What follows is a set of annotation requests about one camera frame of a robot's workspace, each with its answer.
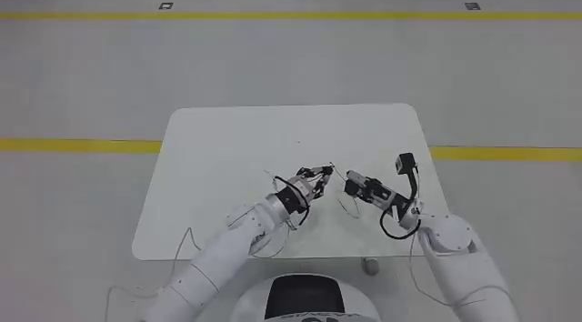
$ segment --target white cable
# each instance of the white cable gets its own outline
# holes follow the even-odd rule
[[[339,173],[339,171],[338,171],[338,170],[337,170],[337,168],[336,168],[336,165],[335,165],[335,164],[333,164],[332,162],[329,162],[329,164],[331,164],[331,166],[334,168],[334,171],[337,173],[337,175],[338,175],[340,178],[342,178],[342,180],[344,181],[344,184],[345,184],[345,183],[346,183],[346,179],[345,179],[345,178],[342,176],[342,174],[341,174],[341,173]],[[337,203],[339,203],[339,205],[340,205],[342,208],[344,208],[344,211],[346,211],[346,213],[347,213],[348,215],[350,215],[351,217],[358,219],[358,218],[360,218],[360,208],[357,206],[357,201],[356,201],[356,198],[355,198],[355,197],[352,197],[352,200],[354,201],[354,205],[356,205],[356,212],[357,212],[357,216],[356,216],[356,215],[352,215],[352,213],[351,213],[351,212],[349,212],[349,211],[347,210],[347,208],[344,206],[344,204],[342,203],[342,201],[340,201],[340,200],[339,200],[339,197],[336,197],[336,201],[337,201]]]
[[[416,238],[416,234],[414,234],[414,235],[412,236],[412,241],[410,242],[410,253],[408,254],[408,271],[410,271],[410,277],[412,278],[412,282],[414,283],[416,290],[417,290],[417,291],[418,291],[420,294],[422,294],[422,295],[424,295],[424,296],[426,296],[426,297],[428,297],[428,298],[432,299],[433,301],[437,302],[439,305],[442,305],[442,306],[447,306],[447,307],[451,307],[451,308],[453,308],[453,309],[457,309],[457,308],[460,308],[460,307],[462,307],[462,306],[466,306],[466,305],[468,305],[468,304],[471,304],[471,303],[475,303],[475,302],[477,302],[477,301],[474,301],[474,302],[468,302],[468,303],[464,303],[464,304],[463,304],[463,302],[464,302],[465,300],[467,300],[469,297],[473,296],[473,295],[474,295],[476,292],[479,292],[479,291],[481,291],[481,290],[484,290],[484,289],[497,289],[497,290],[500,290],[501,292],[503,292],[503,293],[504,293],[504,294],[505,294],[505,295],[506,295],[506,296],[509,298],[509,301],[510,301],[510,302],[511,302],[511,304],[513,305],[513,308],[516,310],[516,313],[517,313],[517,321],[521,321],[521,320],[522,320],[522,319],[521,319],[521,314],[519,313],[519,309],[517,309],[516,301],[515,301],[515,300],[513,299],[513,297],[512,297],[512,296],[509,294],[509,292],[507,292],[507,291],[506,291],[504,288],[502,288],[502,287],[500,287],[500,286],[487,285],[487,286],[482,286],[482,287],[479,287],[479,288],[477,288],[477,289],[473,290],[472,292],[469,292],[469,293],[467,293],[467,294],[466,294],[464,297],[461,297],[461,298],[460,298],[460,299],[459,299],[457,302],[454,302],[454,303],[447,303],[447,302],[443,302],[442,300],[439,300],[439,299],[437,299],[437,298],[435,298],[435,297],[431,296],[430,294],[428,294],[428,293],[427,293],[427,292],[425,292],[424,290],[422,290],[422,289],[421,289],[421,288],[418,286],[418,283],[417,283],[417,281],[416,281],[416,277],[415,277],[415,273],[414,273],[414,271],[412,270],[412,248],[413,248],[413,246],[414,246],[414,244],[415,244],[415,238]]]
[[[188,234],[190,234],[190,239],[192,240],[192,244],[194,245],[194,247],[196,249],[200,250],[200,247],[196,244],[196,241],[194,241],[192,227],[187,228],[184,235],[182,236],[182,240],[180,241],[180,245],[178,245],[178,249],[176,251],[176,254],[174,255],[174,260],[172,261],[172,270],[170,271],[170,276],[168,277],[167,281],[164,283],[163,287],[167,287],[170,284],[170,282],[172,281],[172,277],[174,276],[174,272],[176,271],[176,261],[178,259],[178,256],[180,255],[180,250],[182,249],[182,245],[184,244],[184,241],[186,240],[186,236]],[[111,292],[113,292],[115,289],[119,289],[123,292],[126,292],[129,296],[134,297],[134,298],[138,298],[138,299],[151,299],[153,297],[157,297],[157,294],[158,294],[158,292],[156,291],[154,294],[140,295],[132,290],[125,288],[125,287],[110,286],[109,289],[107,289],[107,297],[105,300],[105,316],[103,319],[104,322],[107,322],[107,320],[109,319],[109,301],[111,299]]]
[[[282,245],[282,246],[281,246],[281,247],[280,247],[280,248],[279,248],[279,249],[278,249],[278,250],[277,250],[277,251],[276,251],[276,252],[275,252],[273,255],[271,255],[271,256],[268,256],[268,257],[260,257],[260,256],[258,256],[258,255],[256,254],[256,253],[258,253],[259,251],[261,251],[261,250],[258,250],[256,253],[254,253],[254,254],[251,254],[251,257],[256,257],[257,259],[270,259],[270,258],[273,258],[273,257],[276,257],[277,255],[279,255],[279,253],[280,253],[281,251],[283,251],[283,249],[284,249],[284,248],[285,248],[285,246],[287,245],[287,240],[289,239],[289,230],[290,230],[290,228],[289,228],[289,225],[288,225],[288,224],[285,224],[285,226],[287,227],[287,235],[286,235],[286,237],[285,237],[285,241],[283,242],[283,245]]]

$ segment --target wire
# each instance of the wire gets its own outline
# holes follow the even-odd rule
[[[342,174],[341,174],[341,173],[339,173],[339,171],[337,170],[337,167],[336,167],[336,165],[335,165],[335,164],[333,164],[332,162],[329,162],[329,164],[331,164],[331,166],[334,168],[334,171],[337,173],[337,175],[338,175],[340,178],[342,178],[342,180],[344,181],[344,184],[345,184],[345,183],[346,183],[346,179],[345,179],[345,178],[342,176]],[[352,197],[352,200],[354,201],[354,205],[356,205],[357,216],[354,216],[354,215],[352,215],[352,213],[351,213],[351,212],[349,212],[349,211],[347,210],[347,208],[344,206],[344,204],[342,203],[342,201],[340,201],[340,200],[339,200],[339,197],[336,197],[336,201],[337,201],[337,203],[339,203],[339,205],[340,205],[342,208],[344,208],[344,211],[346,211],[346,213],[347,213],[348,215],[350,215],[351,217],[353,217],[353,218],[355,218],[355,219],[358,219],[358,218],[360,218],[360,208],[359,208],[359,206],[357,205],[356,198],[355,198],[355,197]]]
[[[418,166],[415,166],[415,169],[416,169],[416,174],[418,175]],[[406,175],[408,176],[408,180],[410,181],[410,198],[408,199],[408,201],[412,204],[416,200],[416,195],[418,194],[418,184],[420,183],[420,175],[418,175],[418,182],[416,181],[414,171],[411,171],[410,173],[406,173]],[[386,236],[388,236],[392,239],[395,239],[395,240],[405,240],[405,239],[413,236],[420,228],[421,221],[418,220],[416,222],[415,228],[413,228],[412,231],[410,231],[406,235],[394,236],[394,235],[390,234],[388,232],[388,230],[386,230],[386,228],[384,227],[384,217],[388,214],[389,210],[390,210],[390,208],[386,208],[384,211],[382,211],[382,216],[380,216],[380,227],[382,228],[382,231],[384,231],[384,234],[386,234]]]
[[[467,302],[467,303],[463,303],[464,301],[466,301],[469,297],[473,296],[475,293],[480,292],[481,290],[484,289],[497,289],[500,290],[501,292],[503,292],[507,298],[509,298],[509,301],[511,302],[513,308],[516,310],[517,313],[517,320],[521,321],[521,314],[519,313],[519,309],[517,309],[517,304],[516,301],[514,300],[514,298],[509,294],[509,292],[507,292],[504,288],[500,287],[500,286],[494,286],[494,285],[485,285],[485,286],[481,286],[478,287],[477,289],[473,290],[472,292],[467,293],[464,297],[461,297],[457,302],[454,303],[447,303],[447,302],[443,302],[442,300],[431,296],[430,294],[428,294],[426,291],[422,290],[419,286],[418,283],[416,281],[416,277],[415,277],[415,273],[412,269],[412,249],[414,247],[415,244],[415,239],[416,239],[416,235],[414,235],[412,237],[412,241],[410,242],[410,252],[408,254],[408,271],[410,272],[410,277],[412,278],[412,282],[415,285],[415,289],[422,295],[424,295],[425,297],[428,297],[429,299],[435,301],[436,303],[438,303],[439,305],[442,306],[446,306],[446,307],[451,307],[453,309],[458,309],[461,308],[462,306],[466,306],[468,304],[471,303],[475,303],[477,301],[473,301],[473,302]]]
[[[305,197],[305,196],[303,196],[303,193],[301,193],[301,192],[299,191],[299,189],[297,189],[297,187],[296,187],[296,186],[294,186],[294,185],[292,185],[291,183],[287,182],[287,181],[286,181],[285,179],[283,179],[282,177],[280,177],[280,176],[275,176],[275,179],[276,179],[276,180],[280,180],[281,182],[283,182],[283,183],[285,183],[286,185],[288,185],[288,186],[289,186],[291,189],[293,189],[294,191],[296,191],[296,192],[297,192],[297,193],[298,193],[298,194],[301,196],[301,198],[303,198],[303,201],[306,203],[306,213],[305,213],[305,215],[303,216],[303,218],[301,219],[301,221],[299,221],[299,225],[300,225],[300,226],[301,226],[301,225],[303,225],[303,223],[304,223],[304,222],[306,221],[306,219],[307,219],[307,216],[309,216],[309,208],[310,208],[309,202],[307,202],[307,199],[306,199],[306,197]]]
[[[251,256],[256,257],[257,259],[270,259],[270,258],[273,258],[273,257],[276,257],[277,255],[279,255],[279,253],[281,251],[283,251],[283,249],[287,245],[287,240],[289,239],[290,228],[289,228],[289,225],[286,224],[286,226],[287,226],[287,236],[285,237],[285,241],[283,242],[283,245],[273,255],[268,256],[268,257],[259,257],[256,253],[258,253],[261,250],[258,250],[256,253],[251,254]]]
[[[418,220],[416,222],[415,228],[413,228],[412,231],[410,231],[406,235],[403,235],[403,236],[394,236],[394,235],[390,234],[388,232],[388,230],[386,230],[386,228],[384,227],[384,217],[388,213],[388,210],[389,210],[389,208],[387,208],[384,211],[382,211],[382,216],[380,217],[380,227],[382,227],[382,231],[384,231],[384,233],[386,234],[386,236],[388,236],[388,237],[390,237],[390,238],[392,238],[394,240],[406,240],[407,238],[413,236],[418,231],[418,229],[420,228],[421,221]]]
[[[182,236],[182,240],[180,241],[180,245],[178,245],[178,249],[176,251],[176,254],[174,255],[174,260],[172,261],[172,270],[170,271],[170,276],[168,277],[167,281],[164,283],[162,288],[167,287],[170,284],[170,282],[172,281],[172,277],[174,276],[174,273],[176,271],[176,261],[178,259],[178,256],[180,255],[180,250],[182,250],[182,245],[184,244],[184,241],[186,240],[186,236],[188,236],[188,234],[190,234],[190,239],[192,240],[192,244],[194,245],[194,247],[196,249],[200,250],[200,247],[196,244],[196,241],[194,241],[192,227],[187,228],[184,235]],[[109,302],[111,300],[111,293],[115,289],[119,289],[123,292],[126,292],[129,296],[134,297],[134,298],[138,298],[138,299],[151,299],[153,297],[157,297],[157,294],[158,294],[158,292],[156,291],[154,294],[141,295],[141,294],[137,294],[136,292],[134,292],[130,289],[127,289],[125,287],[110,286],[109,289],[107,289],[107,297],[105,300],[105,316],[103,318],[104,322],[107,322],[107,320],[109,319]]]

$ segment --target black cable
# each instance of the black cable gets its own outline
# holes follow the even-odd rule
[[[408,181],[410,182],[410,198],[408,199],[408,201],[410,203],[412,203],[412,202],[414,202],[415,197],[416,197],[416,193],[418,192],[418,183],[416,182],[414,172],[406,173],[406,175],[408,176]],[[405,240],[405,239],[413,236],[420,228],[420,220],[418,220],[415,228],[413,228],[412,231],[410,231],[406,235],[394,236],[394,235],[390,234],[388,232],[388,230],[386,230],[386,228],[384,227],[384,217],[387,215],[389,210],[390,210],[390,208],[385,209],[384,211],[382,211],[382,216],[380,216],[380,227],[382,228],[382,231],[384,231],[384,234],[386,234],[386,236],[388,236],[392,239],[395,239],[395,240]]]
[[[305,197],[305,196],[303,196],[303,193],[299,192],[299,189],[297,189],[297,187],[296,187],[296,186],[294,186],[294,185],[292,185],[291,183],[287,182],[287,181],[286,181],[285,179],[283,179],[282,177],[280,177],[280,176],[275,176],[275,179],[276,179],[276,180],[280,180],[281,182],[285,183],[285,184],[286,184],[287,186],[289,186],[291,189],[293,189],[294,191],[296,191],[296,192],[297,192],[297,193],[298,193],[298,194],[301,196],[301,198],[303,198],[303,201],[306,203],[306,213],[305,213],[305,215],[303,216],[303,218],[301,219],[301,221],[299,221],[299,225],[300,225],[300,226],[301,226],[301,225],[303,225],[303,223],[304,223],[304,222],[306,221],[306,219],[307,219],[307,216],[309,216],[309,208],[310,208],[309,202],[307,202],[307,199],[306,199],[306,197]]]
[[[382,216],[380,217],[380,227],[382,227],[382,231],[384,231],[384,233],[386,234],[386,236],[388,236],[388,237],[390,237],[390,238],[393,238],[393,239],[395,239],[395,240],[405,240],[405,239],[407,239],[407,238],[409,238],[409,237],[413,236],[413,235],[414,235],[414,234],[415,234],[415,233],[418,231],[418,229],[420,228],[420,220],[418,220],[418,222],[416,223],[416,226],[415,226],[415,228],[413,228],[413,229],[412,229],[412,231],[410,231],[409,233],[407,233],[407,234],[406,234],[406,235],[404,235],[404,236],[394,236],[394,235],[390,234],[390,233],[388,232],[388,230],[386,230],[386,228],[384,227],[384,216],[385,216],[387,213],[388,213],[388,208],[387,208],[387,209],[385,209],[385,210],[382,212]]]

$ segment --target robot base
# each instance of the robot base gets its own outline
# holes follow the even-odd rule
[[[248,289],[235,305],[230,322],[264,322],[303,313],[333,312],[380,321],[372,301],[359,289],[318,274],[287,274]]]

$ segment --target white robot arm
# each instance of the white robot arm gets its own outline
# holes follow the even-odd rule
[[[418,240],[462,322],[517,322],[507,285],[473,227],[454,215],[419,217]]]
[[[351,170],[347,172],[346,193],[383,210],[380,225],[387,236],[405,239],[417,233],[447,305],[462,322],[517,322],[517,311],[507,293],[506,282],[473,227],[458,216],[422,214],[422,202],[416,199],[416,180],[412,174],[412,167],[416,166],[414,158],[399,157],[399,160],[398,173],[408,175],[413,190],[411,197],[399,195],[377,179]],[[291,214],[304,214],[303,220],[306,219],[311,201],[323,195],[332,173],[332,166],[321,166],[301,168],[288,180],[277,177],[286,187],[230,215],[226,230],[173,277],[141,321],[192,322],[247,257],[266,245],[269,235],[284,223],[295,228],[290,222]],[[386,215],[410,231],[404,236],[390,235],[382,225]]]
[[[398,174],[406,174],[410,180],[409,198],[352,170],[347,172],[345,191],[383,210],[380,226],[387,236],[405,239],[417,233],[447,305],[462,322],[517,322],[506,282],[473,227],[459,216],[422,214],[413,168],[416,163],[411,154],[398,158]],[[386,215],[411,231],[404,236],[390,235],[382,224]]]
[[[269,241],[269,235],[284,223],[295,228],[290,215],[306,219],[310,203],[320,198],[333,173],[332,166],[301,168],[290,179],[276,179],[286,187],[266,199],[244,206],[226,218],[226,230],[218,233],[207,247],[158,294],[143,314],[144,322],[192,322],[228,282],[249,255]]]

